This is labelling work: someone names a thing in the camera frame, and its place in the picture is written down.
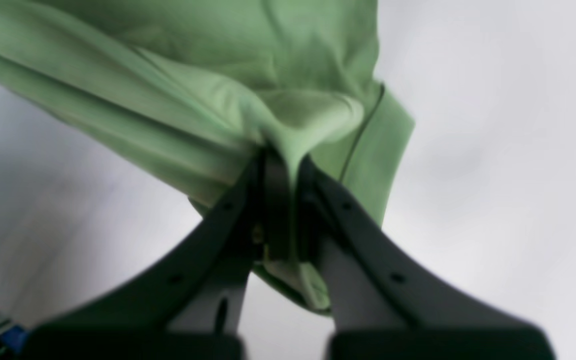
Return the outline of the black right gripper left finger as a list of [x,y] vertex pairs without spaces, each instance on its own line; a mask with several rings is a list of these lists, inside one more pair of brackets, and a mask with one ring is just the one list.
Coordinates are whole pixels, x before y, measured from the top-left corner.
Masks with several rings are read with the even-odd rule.
[[246,360],[237,336],[254,264],[289,237],[287,166],[262,150],[233,189],[130,282],[32,331],[25,360]]

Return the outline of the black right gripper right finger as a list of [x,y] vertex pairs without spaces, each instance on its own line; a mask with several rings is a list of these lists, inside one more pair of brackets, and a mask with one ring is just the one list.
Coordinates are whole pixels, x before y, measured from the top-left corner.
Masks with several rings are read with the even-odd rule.
[[359,201],[304,158],[297,253],[327,287],[328,360],[553,360],[532,323],[441,280],[395,245]]

